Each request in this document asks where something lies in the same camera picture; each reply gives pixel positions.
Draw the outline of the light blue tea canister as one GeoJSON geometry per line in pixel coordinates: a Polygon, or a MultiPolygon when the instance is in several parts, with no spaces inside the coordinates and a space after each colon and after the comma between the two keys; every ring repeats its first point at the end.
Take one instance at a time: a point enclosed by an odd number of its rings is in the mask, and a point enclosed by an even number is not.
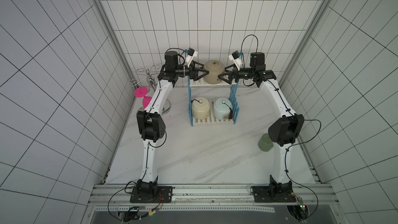
{"type": "Polygon", "coordinates": [[[227,120],[231,119],[232,111],[232,103],[227,98],[218,98],[216,99],[213,105],[214,116],[219,120],[227,120]]]}

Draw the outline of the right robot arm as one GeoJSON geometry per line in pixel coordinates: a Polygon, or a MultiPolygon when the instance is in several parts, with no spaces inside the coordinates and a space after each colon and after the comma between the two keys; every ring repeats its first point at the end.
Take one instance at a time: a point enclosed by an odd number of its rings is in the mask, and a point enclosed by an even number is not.
{"type": "Polygon", "coordinates": [[[252,186],[250,191],[255,202],[293,203],[297,196],[293,193],[293,182],[289,178],[291,151],[304,124],[303,115],[298,115],[287,103],[279,87],[276,75],[267,70],[265,54],[250,54],[250,67],[244,67],[243,54],[235,51],[229,55],[232,65],[218,78],[228,84],[232,81],[251,79],[272,103],[276,113],[275,122],[268,128],[268,139],[274,143],[273,171],[267,186],[252,186]]]}

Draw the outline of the green tea canister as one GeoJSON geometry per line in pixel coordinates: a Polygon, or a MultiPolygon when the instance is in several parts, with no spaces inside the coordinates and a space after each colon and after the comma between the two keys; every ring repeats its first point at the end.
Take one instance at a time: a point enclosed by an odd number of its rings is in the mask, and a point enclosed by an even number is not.
{"type": "Polygon", "coordinates": [[[263,134],[261,136],[261,138],[258,141],[258,147],[260,150],[264,151],[264,152],[269,152],[273,149],[274,147],[274,143],[272,142],[272,140],[269,137],[269,134],[263,134]]]}

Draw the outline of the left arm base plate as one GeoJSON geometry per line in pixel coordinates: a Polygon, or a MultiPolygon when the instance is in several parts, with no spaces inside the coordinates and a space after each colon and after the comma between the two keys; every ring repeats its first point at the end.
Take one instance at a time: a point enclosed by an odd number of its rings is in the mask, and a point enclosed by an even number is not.
{"type": "Polygon", "coordinates": [[[156,186],[153,189],[135,187],[131,193],[130,203],[171,203],[172,186],[156,186]]]}

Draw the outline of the large beige tea canister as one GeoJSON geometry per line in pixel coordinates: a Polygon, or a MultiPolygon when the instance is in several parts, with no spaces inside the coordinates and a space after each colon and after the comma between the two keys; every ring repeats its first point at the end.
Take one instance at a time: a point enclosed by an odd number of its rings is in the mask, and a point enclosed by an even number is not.
{"type": "Polygon", "coordinates": [[[209,71],[209,74],[204,77],[204,80],[211,85],[221,83],[218,78],[220,74],[224,73],[224,64],[218,60],[210,60],[204,64],[204,69],[209,71]]]}

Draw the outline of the cream tea canister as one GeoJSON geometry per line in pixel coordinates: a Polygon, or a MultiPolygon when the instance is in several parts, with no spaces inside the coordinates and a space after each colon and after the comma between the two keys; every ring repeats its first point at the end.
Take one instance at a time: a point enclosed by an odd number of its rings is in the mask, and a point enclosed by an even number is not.
{"type": "Polygon", "coordinates": [[[204,97],[197,97],[191,101],[191,113],[196,119],[206,119],[210,115],[210,102],[204,97]]]}

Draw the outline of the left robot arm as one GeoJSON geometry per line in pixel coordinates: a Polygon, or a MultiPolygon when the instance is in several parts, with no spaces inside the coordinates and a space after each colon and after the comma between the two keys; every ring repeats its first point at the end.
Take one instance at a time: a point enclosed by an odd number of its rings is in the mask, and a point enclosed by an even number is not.
{"type": "Polygon", "coordinates": [[[184,51],[185,63],[179,63],[182,56],[176,51],[167,50],[165,53],[165,64],[158,75],[158,84],[149,104],[143,111],[136,114],[138,130],[144,144],[143,172],[133,194],[140,200],[157,199],[158,196],[158,171],[156,165],[157,151],[161,145],[156,142],[161,138],[167,138],[166,124],[162,119],[162,111],[169,94],[175,87],[178,79],[189,77],[197,81],[209,74],[202,63],[195,62],[198,53],[189,48],[184,51]]]}

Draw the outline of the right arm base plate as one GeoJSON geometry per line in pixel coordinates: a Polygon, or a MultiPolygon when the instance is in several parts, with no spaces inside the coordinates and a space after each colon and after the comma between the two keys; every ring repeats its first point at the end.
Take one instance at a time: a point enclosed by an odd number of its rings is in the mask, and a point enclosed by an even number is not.
{"type": "Polygon", "coordinates": [[[256,203],[294,203],[291,186],[251,186],[251,193],[256,203]]]}

